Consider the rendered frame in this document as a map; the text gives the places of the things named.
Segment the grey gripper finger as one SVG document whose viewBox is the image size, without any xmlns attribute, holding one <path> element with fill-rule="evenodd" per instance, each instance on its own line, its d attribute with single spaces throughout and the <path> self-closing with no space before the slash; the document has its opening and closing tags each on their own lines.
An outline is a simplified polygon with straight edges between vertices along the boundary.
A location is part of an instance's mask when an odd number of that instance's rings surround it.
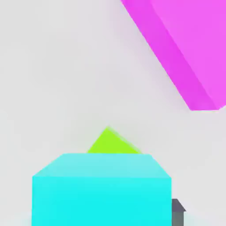
<svg viewBox="0 0 226 226">
<path fill-rule="evenodd" d="M 184 226 L 185 208 L 178 199 L 172 199 L 172 226 Z"/>
</svg>

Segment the small lime green cube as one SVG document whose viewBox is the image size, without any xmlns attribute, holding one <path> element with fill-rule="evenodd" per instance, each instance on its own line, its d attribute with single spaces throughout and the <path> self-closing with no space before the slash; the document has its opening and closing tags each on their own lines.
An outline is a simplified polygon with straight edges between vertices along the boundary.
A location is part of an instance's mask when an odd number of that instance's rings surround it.
<svg viewBox="0 0 226 226">
<path fill-rule="evenodd" d="M 142 152 L 110 126 L 107 126 L 90 147 L 88 153 L 141 154 Z"/>
</svg>

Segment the small cyan cube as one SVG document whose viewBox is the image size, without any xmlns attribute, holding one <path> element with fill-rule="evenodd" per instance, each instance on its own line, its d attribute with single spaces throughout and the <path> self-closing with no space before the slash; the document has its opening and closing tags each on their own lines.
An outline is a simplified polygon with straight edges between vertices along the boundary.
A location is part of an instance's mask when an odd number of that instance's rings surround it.
<svg viewBox="0 0 226 226">
<path fill-rule="evenodd" d="M 63 154 L 32 177 L 31 226 L 172 226 L 171 194 L 149 154 Z"/>
</svg>

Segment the large magenta box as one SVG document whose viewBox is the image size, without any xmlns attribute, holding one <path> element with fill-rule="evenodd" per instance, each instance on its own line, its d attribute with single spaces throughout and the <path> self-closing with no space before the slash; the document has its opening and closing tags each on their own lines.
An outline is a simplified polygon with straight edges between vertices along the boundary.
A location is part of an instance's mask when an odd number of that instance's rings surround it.
<svg viewBox="0 0 226 226">
<path fill-rule="evenodd" d="M 121 0 L 190 110 L 226 106 L 226 0 Z"/>
</svg>

